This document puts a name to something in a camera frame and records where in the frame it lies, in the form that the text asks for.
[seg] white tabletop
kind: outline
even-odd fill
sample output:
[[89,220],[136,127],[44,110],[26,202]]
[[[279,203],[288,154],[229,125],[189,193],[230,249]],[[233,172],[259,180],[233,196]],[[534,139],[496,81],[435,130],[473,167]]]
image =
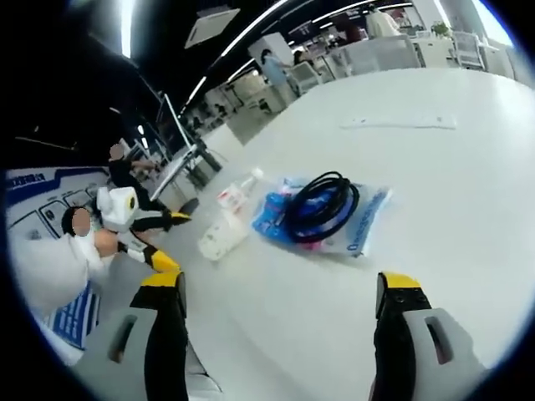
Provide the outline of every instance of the white tabletop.
[[[191,342],[228,399],[367,399],[382,270],[418,279],[471,334],[481,362],[497,363],[535,293],[534,110],[533,91],[510,79],[395,70],[317,87],[251,140],[164,246],[186,272]],[[457,128],[339,128],[378,114],[452,114]],[[390,185],[369,256],[303,257],[253,233],[222,261],[203,259],[206,205],[253,166]]]

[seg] air vent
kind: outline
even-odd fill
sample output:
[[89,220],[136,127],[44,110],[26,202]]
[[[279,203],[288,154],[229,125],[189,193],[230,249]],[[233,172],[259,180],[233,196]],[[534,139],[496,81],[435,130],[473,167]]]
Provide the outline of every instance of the air vent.
[[197,14],[199,19],[196,20],[195,25],[191,28],[184,48],[190,48],[198,43],[216,37],[223,32],[239,12],[239,8],[231,10],[227,7],[210,8],[200,11]]

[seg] white bottle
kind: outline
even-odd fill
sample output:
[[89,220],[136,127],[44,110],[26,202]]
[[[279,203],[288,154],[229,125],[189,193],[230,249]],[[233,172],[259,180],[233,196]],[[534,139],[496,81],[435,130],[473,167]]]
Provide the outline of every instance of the white bottle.
[[249,209],[254,208],[257,204],[255,199],[258,194],[259,181],[264,177],[263,171],[255,168],[252,169],[245,177],[234,181],[221,194],[217,196],[219,205],[231,213],[248,218]]

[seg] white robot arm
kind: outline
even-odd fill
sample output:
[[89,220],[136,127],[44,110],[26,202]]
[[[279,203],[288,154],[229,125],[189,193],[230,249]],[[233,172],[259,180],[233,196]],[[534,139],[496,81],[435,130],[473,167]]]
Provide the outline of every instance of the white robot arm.
[[134,188],[115,188],[109,190],[102,187],[97,191],[96,206],[100,212],[102,225],[107,230],[117,233],[119,238],[119,251],[149,264],[157,272],[180,270],[178,263],[169,258],[163,251],[154,246],[145,244],[142,251],[127,246],[122,241],[121,234],[130,230],[144,231],[150,228],[165,228],[175,224],[189,221],[190,217],[181,213],[168,213],[162,211],[143,211],[139,207]]

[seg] white shirt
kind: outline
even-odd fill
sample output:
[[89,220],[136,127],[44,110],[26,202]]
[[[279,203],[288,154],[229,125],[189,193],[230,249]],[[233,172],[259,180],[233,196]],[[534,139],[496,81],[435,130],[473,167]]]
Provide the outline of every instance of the white shirt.
[[40,317],[71,303],[89,279],[101,281],[111,262],[100,259],[91,234],[36,241],[12,237],[9,251],[17,284]]
[[366,16],[368,36],[371,38],[384,38],[401,35],[400,27],[387,13],[375,11]]

